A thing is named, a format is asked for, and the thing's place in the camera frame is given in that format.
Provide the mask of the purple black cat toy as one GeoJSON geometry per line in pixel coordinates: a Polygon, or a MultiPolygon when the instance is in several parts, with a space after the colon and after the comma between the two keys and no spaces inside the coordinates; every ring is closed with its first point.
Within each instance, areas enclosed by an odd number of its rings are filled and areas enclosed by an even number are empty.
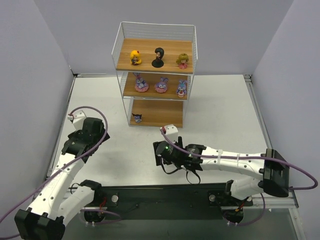
{"type": "Polygon", "coordinates": [[[142,114],[132,114],[135,123],[139,124],[142,122],[142,114]]]}

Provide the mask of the small purple bunny toy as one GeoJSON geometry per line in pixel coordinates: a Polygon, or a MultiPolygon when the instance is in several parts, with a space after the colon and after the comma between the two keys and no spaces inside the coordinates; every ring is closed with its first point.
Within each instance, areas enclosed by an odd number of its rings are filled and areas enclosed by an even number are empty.
{"type": "Polygon", "coordinates": [[[188,81],[187,80],[179,80],[176,94],[179,98],[183,98],[187,95],[188,90],[188,81]]]}

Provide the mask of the purple bunny pink donut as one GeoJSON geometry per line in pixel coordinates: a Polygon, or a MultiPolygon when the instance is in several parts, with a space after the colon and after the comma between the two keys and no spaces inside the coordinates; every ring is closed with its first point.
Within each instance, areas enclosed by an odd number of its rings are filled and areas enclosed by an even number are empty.
{"type": "Polygon", "coordinates": [[[154,85],[154,89],[157,93],[159,94],[164,94],[167,92],[168,90],[168,81],[169,79],[166,78],[166,77],[161,77],[160,78],[160,82],[157,82],[155,85],[154,85]]]}
{"type": "Polygon", "coordinates": [[[135,90],[139,93],[144,93],[149,89],[148,83],[143,79],[139,72],[133,72],[135,76],[135,90]]]}

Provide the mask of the black haired doll toy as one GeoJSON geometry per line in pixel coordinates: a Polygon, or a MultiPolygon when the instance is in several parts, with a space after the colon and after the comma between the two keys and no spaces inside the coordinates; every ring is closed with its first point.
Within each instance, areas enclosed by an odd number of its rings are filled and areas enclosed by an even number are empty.
{"type": "Polygon", "coordinates": [[[155,53],[155,59],[152,61],[151,65],[154,67],[154,68],[161,68],[164,66],[164,62],[162,60],[164,54],[165,54],[165,51],[163,48],[161,47],[157,47],[155,50],[154,50],[154,53],[155,53]]]}

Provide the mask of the blonde pink dress doll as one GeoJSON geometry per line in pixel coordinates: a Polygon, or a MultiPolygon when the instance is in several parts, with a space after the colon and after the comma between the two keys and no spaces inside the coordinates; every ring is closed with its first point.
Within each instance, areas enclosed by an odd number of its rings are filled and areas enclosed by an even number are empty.
{"type": "Polygon", "coordinates": [[[189,56],[186,53],[181,53],[176,60],[176,64],[181,70],[184,70],[188,67],[188,62],[189,56]]]}

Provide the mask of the yellow haired doll toy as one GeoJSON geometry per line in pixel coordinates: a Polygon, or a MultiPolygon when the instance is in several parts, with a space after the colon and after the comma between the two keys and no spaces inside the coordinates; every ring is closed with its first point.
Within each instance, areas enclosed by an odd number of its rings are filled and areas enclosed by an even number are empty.
{"type": "Polygon", "coordinates": [[[141,54],[138,50],[133,50],[130,53],[130,63],[133,66],[140,65],[142,63],[141,54]]]}

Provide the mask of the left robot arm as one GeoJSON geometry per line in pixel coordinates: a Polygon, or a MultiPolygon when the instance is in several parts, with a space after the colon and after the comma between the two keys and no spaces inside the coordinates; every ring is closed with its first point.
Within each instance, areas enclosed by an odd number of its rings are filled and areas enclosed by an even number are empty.
{"type": "Polygon", "coordinates": [[[64,198],[88,158],[110,138],[99,118],[81,117],[74,127],[76,130],[68,135],[47,183],[27,209],[15,214],[14,221],[23,240],[62,239],[68,223],[94,200],[95,189],[101,186],[91,181],[88,186],[81,185],[73,196],[64,198]]]}

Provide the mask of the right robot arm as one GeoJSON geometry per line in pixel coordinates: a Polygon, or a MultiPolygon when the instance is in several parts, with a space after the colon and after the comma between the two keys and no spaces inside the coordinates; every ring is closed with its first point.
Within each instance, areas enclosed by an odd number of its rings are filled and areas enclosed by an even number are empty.
{"type": "Polygon", "coordinates": [[[197,171],[223,171],[245,175],[246,178],[231,180],[227,194],[237,200],[266,193],[273,197],[289,195],[290,167],[274,149],[265,153],[244,154],[223,151],[199,144],[189,144],[177,149],[167,141],[153,143],[156,165],[174,165],[187,173],[197,171]]]}

